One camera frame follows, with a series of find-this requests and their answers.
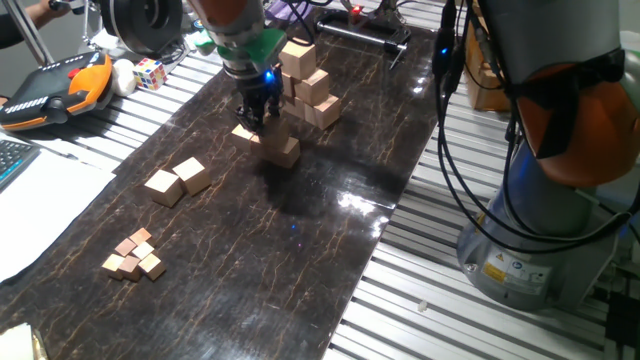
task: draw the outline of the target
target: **black work surface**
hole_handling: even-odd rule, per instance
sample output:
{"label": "black work surface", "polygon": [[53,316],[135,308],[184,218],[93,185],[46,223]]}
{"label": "black work surface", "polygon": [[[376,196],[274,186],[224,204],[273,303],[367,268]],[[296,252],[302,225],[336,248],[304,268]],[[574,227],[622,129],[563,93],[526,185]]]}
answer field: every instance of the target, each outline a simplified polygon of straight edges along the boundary
{"label": "black work surface", "polygon": [[[342,117],[326,131],[289,117],[302,149],[292,170],[233,147],[240,97],[217,75],[0,286],[0,332],[30,323],[52,359],[320,358],[435,125],[432,39],[414,29],[390,72],[382,49],[319,36]],[[153,203],[149,176],[192,156],[212,186],[173,209]],[[140,227],[166,273],[109,279],[102,262]]]}

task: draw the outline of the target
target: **stacked wooden blocks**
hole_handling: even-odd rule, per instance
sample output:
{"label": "stacked wooden blocks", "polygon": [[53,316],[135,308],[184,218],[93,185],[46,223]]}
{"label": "stacked wooden blocks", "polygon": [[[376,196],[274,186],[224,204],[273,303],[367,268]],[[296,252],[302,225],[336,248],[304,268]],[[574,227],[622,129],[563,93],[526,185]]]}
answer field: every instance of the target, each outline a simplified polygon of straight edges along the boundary
{"label": "stacked wooden blocks", "polygon": [[102,268],[116,280],[124,278],[137,282],[144,273],[155,281],[166,270],[155,253],[155,245],[153,236],[142,228],[116,246],[118,255],[109,255]]}
{"label": "stacked wooden blocks", "polygon": [[289,136],[289,124],[281,117],[265,116],[261,135],[255,135],[241,125],[231,133],[236,148],[290,169],[300,157],[300,142]]}
{"label": "stacked wooden blocks", "polygon": [[174,167],[173,172],[177,175],[158,170],[144,185],[158,204],[173,207],[185,191],[194,196],[211,185],[209,173],[195,158]]}
{"label": "stacked wooden blocks", "polygon": [[329,74],[316,68],[315,45],[291,41],[280,53],[284,110],[324,130],[340,117],[340,99],[329,94]]}

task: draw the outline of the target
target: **wooden block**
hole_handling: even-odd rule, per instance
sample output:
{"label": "wooden block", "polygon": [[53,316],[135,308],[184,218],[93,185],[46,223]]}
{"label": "wooden block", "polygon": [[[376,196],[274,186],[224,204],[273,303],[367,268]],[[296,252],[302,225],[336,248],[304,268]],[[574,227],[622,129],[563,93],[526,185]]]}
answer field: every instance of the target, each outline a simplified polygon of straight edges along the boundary
{"label": "wooden block", "polygon": [[123,276],[119,269],[123,262],[124,258],[122,256],[111,254],[109,258],[107,258],[107,261],[102,264],[102,268],[110,277],[116,280],[122,280]]}
{"label": "wooden block", "polygon": [[287,42],[280,52],[282,72],[295,79],[306,79],[316,70],[316,46],[300,46]]}
{"label": "wooden block", "polygon": [[314,125],[324,130],[340,117],[340,99],[333,95],[318,106],[314,106]]}
{"label": "wooden block", "polygon": [[313,106],[309,104],[302,103],[302,107],[304,108],[304,120],[311,125],[316,124],[316,113],[313,110]]}
{"label": "wooden block", "polygon": [[116,252],[120,254],[120,256],[127,256],[129,253],[136,248],[136,243],[129,239],[124,239],[118,246],[116,246]]}
{"label": "wooden block", "polygon": [[295,100],[293,98],[287,97],[287,96],[283,96],[282,97],[282,102],[283,102],[283,107],[282,110],[284,110],[284,112],[287,112],[295,117],[298,117],[298,111],[296,110],[296,103]]}
{"label": "wooden block", "polygon": [[318,69],[308,79],[296,82],[294,91],[305,104],[320,105],[329,97],[329,74]]}
{"label": "wooden block", "polygon": [[290,169],[300,157],[300,142],[290,137],[284,148],[278,150],[260,143],[260,138],[251,139],[251,153],[278,166]]}
{"label": "wooden block", "polygon": [[145,228],[140,228],[140,230],[136,231],[135,234],[129,236],[129,240],[133,241],[138,246],[145,242],[149,243],[151,246],[156,246],[156,239],[151,236]]}
{"label": "wooden block", "polygon": [[191,196],[211,185],[209,172],[193,157],[174,167],[173,172],[180,177]]}
{"label": "wooden block", "polygon": [[283,117],[267,115],[264,117],[264,129],[260,143],[274,149],[282,149],[289,140],[289,124]]}
{"label": "wooden block", "polygon": [[160,275],[162,275],[162,273],[165,272],[165,270],[167,270],[162,261],[153,254],[149,254],[149,256],[140,261],[138,266],[142,269],[142,272],[151,279],[151,281],[155,281]]}
{"label": "wooden block", "polygon": [[158,170],[144,186],[153,201],[167,207],[173,207],[184,193],[180,178],[164,170]]}
{"label": "wooden block", "polygon": [[242,125],[238,125],[231,132],[231,143],[244,152],[251,152],[251,138],[253,133],[247,131]]}
{"label": "wooden block", "polygon": [[304,101],[302,101],[302,99],[300,98],[295,98],[293,99],[294,103],[296,104],[296,112],[298,114],[298,117],[302,120],[305,119],[305,109],[307,107],[307,104],[304,103]]}
{"label": "wooden block", "polygon": [[284,72],[282,73],[282,87],[284,89],[284,96],[289,98],[294,98],[296,96],[295,90],[293,89],[293,78],[291,75]]}
{"label": "wooden block", "polygon": [[129,255],[124,258],[124,261],[122,261],[122,264],[120,264],[120,267],[118,267],[118,271],[125,279],[138,281],[140,280],[140,276],[142,276],[142,274],[140,273],[140,268],[138,267],[139,263],[140,259],[135,256]]}
{"label": "wooden block", "polygon": [[131,254],[137,257],[138,259],[142,260],[146,258],[149,254],[153,253],[154,250],[155,249],[153,248],[153,246],[149,245],[149,243],[144,242],[138,245],[138,247],[136,247],[135,249],[133,249]]}

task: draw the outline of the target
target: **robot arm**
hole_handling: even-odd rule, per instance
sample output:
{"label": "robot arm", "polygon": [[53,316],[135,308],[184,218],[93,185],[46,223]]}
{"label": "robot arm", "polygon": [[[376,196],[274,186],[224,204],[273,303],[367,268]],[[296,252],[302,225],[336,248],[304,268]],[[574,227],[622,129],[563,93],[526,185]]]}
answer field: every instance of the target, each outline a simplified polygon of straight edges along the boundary
{"label": "robot arm", "polygon": [[218,47],[224,70],[240,91],[243,104],[236,114],[242,126],[262,131],[266,112],[279,115],[282,73],[278,54],[287,38],[283,31],[264,28],[260,0],[189,0]]}

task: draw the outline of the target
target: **orange controller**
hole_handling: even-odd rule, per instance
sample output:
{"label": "orange controller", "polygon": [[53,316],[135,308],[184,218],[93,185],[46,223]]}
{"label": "orange controller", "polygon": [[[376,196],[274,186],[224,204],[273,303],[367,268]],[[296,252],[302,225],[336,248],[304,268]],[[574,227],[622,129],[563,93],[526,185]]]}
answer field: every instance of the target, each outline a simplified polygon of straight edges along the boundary
{"label": "orange controller", "polygon": [[104,108],[111,95],[111,58],[80,54],[32,72],[0,107],[0,127],[19,131],[61,124],[69,116]]}

